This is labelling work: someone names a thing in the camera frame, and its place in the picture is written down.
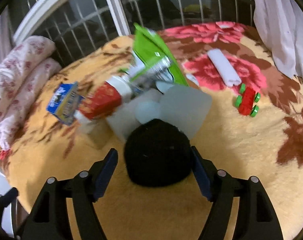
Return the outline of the red green toy car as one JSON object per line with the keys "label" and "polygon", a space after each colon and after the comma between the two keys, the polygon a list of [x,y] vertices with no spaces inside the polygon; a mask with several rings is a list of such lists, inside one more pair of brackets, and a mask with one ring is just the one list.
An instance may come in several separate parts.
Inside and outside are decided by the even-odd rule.
{"label": "red green toy car", "polygon": [[259,107],[255,105],[255,103],[259,102],[260,99],[261,94],[259,92],[242,83],[239,89],[239,95],[235,101],[235,107],[238,109],[239,114],[255,117],[259,111]]}

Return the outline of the black round object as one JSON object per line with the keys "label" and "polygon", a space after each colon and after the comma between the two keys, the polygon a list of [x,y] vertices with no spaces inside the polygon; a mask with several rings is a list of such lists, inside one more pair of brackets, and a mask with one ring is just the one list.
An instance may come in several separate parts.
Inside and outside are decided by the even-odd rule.
{"label": "black round object", "polygon": [[176,184],[192,172],[190,141],[177,127],[160,119],[139,126],[124,146],[130,180],[143,187]]}

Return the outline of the small white paper cup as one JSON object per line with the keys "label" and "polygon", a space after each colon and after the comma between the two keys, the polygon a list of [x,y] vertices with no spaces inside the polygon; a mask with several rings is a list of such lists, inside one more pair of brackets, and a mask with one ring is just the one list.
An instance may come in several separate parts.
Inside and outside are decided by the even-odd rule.
{"label": "small white paper cup", "polygon": [[106,118],[110,128],[120,141],[125,142],[132,131],[141,125],[136,119],[136,107],[145,101],[159,102],[162,96],[163,94],[158,90],[150,89],[130,102],[121,105],[111,116]]}

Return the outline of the blue snack box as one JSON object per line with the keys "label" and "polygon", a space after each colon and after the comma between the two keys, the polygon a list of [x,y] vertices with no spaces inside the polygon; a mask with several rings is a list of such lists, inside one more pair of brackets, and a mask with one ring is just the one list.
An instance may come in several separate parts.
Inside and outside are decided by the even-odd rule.
{"label": "blue snack box", "polygon": [[79,94],[78,82],[61,83],[51,97],[46,110],[60,122],[70,126],[74,121],[75,111],[83,98]]}

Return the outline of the floral folded quilt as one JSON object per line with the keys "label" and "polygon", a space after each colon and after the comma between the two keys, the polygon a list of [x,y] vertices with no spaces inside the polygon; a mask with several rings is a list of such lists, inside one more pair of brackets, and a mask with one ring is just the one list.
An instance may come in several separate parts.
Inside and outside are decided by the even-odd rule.
{"label": "floral folded quilt", "polygon": [[31,36],[17,45],[0,64],[0,147],[8,150],[31,105],[46,82],[61,70],[51,58],[55,43]]}

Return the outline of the red white carton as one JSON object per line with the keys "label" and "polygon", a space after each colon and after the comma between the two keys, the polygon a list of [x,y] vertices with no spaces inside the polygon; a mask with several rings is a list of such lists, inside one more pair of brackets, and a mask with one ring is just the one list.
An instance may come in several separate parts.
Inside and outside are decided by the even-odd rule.
{"label": "red white carton", "polygon": [[112,76],[81,101],[74,117],[80,124],[88,125],[110,115],[131,97],[130,84],[120,76]]}

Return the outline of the white right curtain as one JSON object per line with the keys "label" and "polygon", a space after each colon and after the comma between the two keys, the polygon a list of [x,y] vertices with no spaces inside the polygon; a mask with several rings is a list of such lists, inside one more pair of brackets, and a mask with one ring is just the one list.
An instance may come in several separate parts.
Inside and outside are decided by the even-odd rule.
{"label": "white right curtain", "polygon": [[303,79],[303,11],[294,0],[254,1],[254,23],[276,67]]}

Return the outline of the green snack bag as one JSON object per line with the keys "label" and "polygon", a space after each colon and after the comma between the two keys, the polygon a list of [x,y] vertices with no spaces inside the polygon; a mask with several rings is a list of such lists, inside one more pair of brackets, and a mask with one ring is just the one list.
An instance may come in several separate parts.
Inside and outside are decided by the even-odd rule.
{"label": "green snack bag", "polygon": [[125,80],[134,86],[149,80],[188,86],[178,62],[160,35],[137,23],[134,27],[132,62],[129,68],[122,70]]}

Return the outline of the white window frame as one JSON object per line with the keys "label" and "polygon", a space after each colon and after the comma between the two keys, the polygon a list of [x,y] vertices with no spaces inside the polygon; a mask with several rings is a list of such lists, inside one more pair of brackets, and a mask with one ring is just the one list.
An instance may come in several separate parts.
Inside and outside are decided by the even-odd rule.
{"label": "white window frame", "polygon": [[12,0],[13,41],[42,35],[65,49],[85,51],[134,24],[161,30],[179,25],[234,21],[253,24],[254,0]]}

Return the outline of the left floral curtain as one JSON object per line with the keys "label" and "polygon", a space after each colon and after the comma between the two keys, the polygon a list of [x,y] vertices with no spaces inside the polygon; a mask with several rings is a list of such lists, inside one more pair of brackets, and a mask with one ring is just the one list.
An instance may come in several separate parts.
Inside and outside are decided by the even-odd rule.
{"label": "left floral curtain", "polygon": [[9,11],[5,7],[0,14],[0,64],[12,50],[11,35],[9,29]]}

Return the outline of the white towel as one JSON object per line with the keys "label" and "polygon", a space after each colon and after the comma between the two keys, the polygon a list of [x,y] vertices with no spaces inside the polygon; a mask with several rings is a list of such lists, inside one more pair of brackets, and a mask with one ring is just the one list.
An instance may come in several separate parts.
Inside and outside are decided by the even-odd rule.
{"label": "white towel", "polygon": [[239,86],[241,84],[241,78],[220,49],[209,50],[207,56],[227,87]]}

